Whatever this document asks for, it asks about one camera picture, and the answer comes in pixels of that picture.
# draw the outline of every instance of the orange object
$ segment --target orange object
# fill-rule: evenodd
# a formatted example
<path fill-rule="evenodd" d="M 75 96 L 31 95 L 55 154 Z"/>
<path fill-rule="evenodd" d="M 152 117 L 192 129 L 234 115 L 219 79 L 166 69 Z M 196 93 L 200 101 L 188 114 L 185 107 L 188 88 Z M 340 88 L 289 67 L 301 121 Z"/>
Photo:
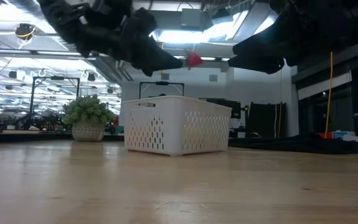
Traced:
<path fill-rule="evenodd" d="M 318 133 L 323 139 L 332 139 L 333 138 L 333 133 Z"/>
<path fill-rule="evenodd" d="M 331 91 L 333 90 L 333 75 L 334 75 L 334 63 L 333 63 L 333 58 L 334 58 L 334 53 L 331 52 L 330 55 L 330 64 L 331 64 L 331 77 L 329 79 L 329 94 L 328 94 L 328 107 L 327 107 L 327 120 L 326 120 L 326 132 L 324 135 L 324 138 L 327 138 L 327 132 L 328 132 L 328 123 L 329 123 L 329 111 L 331 109 Z"/>

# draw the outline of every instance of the green plant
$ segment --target green plant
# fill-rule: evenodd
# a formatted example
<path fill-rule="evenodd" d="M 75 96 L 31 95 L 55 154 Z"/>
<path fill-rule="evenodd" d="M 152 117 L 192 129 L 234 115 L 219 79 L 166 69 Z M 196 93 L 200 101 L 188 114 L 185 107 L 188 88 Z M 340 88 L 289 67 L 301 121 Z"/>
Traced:
<path fill-rule="evenodd" d="M 106 109 L 105 103 L 100 103 L 97 95 L 79 97 L 77 100 L 63 105 L 65 124 L 77 122 L 106 123 L 115 118 L 114 113 Z"/>

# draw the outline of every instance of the red object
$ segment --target red object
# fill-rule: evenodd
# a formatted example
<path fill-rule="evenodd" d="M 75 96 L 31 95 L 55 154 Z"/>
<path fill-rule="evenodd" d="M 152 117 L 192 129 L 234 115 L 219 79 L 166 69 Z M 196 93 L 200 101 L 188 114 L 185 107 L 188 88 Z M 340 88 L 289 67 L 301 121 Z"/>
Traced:
<path fill-rule="evenodd" d="M 114 127 L 118 127 L 118 116 L 116 116 L 116 119 L 114 119 L 114 121 L 112 121 L 112 125 Z"/>
<path fill-rule="evenodd" d="M 318 133 L 322 138 L 324 138 L 324 136 L 326 135 L 326 133 Z M 332 139 L 333 138 L 333 133 L 327 133 L 327 139 Z"/>
<path fill-rule="evenodd" d="M 202 65 L 204 63 L 204 60 L 201 59 L 201 57 L 194 51 L 187 52 L 187 60 L 186 65 L 189 66 L 189 68 L 196 67 L 198 65 Z"/>

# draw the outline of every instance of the cable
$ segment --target cable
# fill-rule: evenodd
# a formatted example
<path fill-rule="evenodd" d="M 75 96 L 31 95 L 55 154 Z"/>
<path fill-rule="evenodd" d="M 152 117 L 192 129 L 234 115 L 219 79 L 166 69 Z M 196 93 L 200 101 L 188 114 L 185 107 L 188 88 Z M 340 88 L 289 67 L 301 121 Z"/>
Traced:
<path fill-rule="evenodd" d="M 194 7 L 193 7 L 189 2 L 183 1 L 183 2 L 181 2 L 181 3 L 179 4 L 177 11 L 179 11 L 179 7 L 180 7 L 183 3 L 187 3 L 192 9 L 194 9 Z"/>
<path fill-rule="evenodd" d="M 329 78 L 329 94 L 328 94 L 328 108 L 327 108 L 327 120 L 326 120 L 326 132 L 324 135 L 324 138 L 327 138 L 327 133 L 328 133 L 328 121 L 329 121 L 329 111 L 331 109 L 331 92 L 333 89 L 333 76 L 334 76 L 334 62 L 333 59 L 334 58 L 334 54 L 333 52 L 331 52 L 331 59 L 330 59 L 330 64 L 331 64 L 331 77 Z"/>
<path fill-rule="evenodd" d="M 10 62 L 14 59 L 16 55 L 13 55 L 13 57 L 6 63 L 6 65 L 1 69 L 0 71 L 0 75 L 5 71 L 5 69 L 7 68 L 7 66 L 10 64 Z"/>
<path fill-rule="evenodd" d="M 283 70 L 281 69 L 281 71 L 280 71 L 280 115 L 278 117 L 278 135 L 277 135 L 277 138 L 280 138 L 282 111 L 283 111 Z"/>
<path fill-rule="evenodd" d="M 18 40 L 17 40 L 17 44 L 20 45 L 19 49 L 21 49 L 23 46 L 26 46 L 26 45 L 28 45 L 28 44 L 31 44 L 32 39 L 27 40 L 27 38 L 28 38 L 28 37 L 26 37 L 25 40 L 22 40 L 22 39 L 18 39 Z"/>
<path fill-rule="evenodd" d="M 274 105 L 275 113 L 274 113 L 274 138 L 277 138 L 276 133 L 276 124 L 277 124 L 277 105 Z"/>

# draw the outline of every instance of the woven plant pot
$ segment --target woven plant pot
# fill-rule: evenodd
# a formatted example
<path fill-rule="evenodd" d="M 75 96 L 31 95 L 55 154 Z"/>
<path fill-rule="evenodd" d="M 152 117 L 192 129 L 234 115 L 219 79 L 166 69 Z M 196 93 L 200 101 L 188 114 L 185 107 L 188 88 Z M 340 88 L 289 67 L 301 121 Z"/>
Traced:
<path fill-rule="evenodd" d="M 76 141 L 100 141 L 104 136 L 104 124 L 87 122 L 74 123 L 72 135 Z"/>

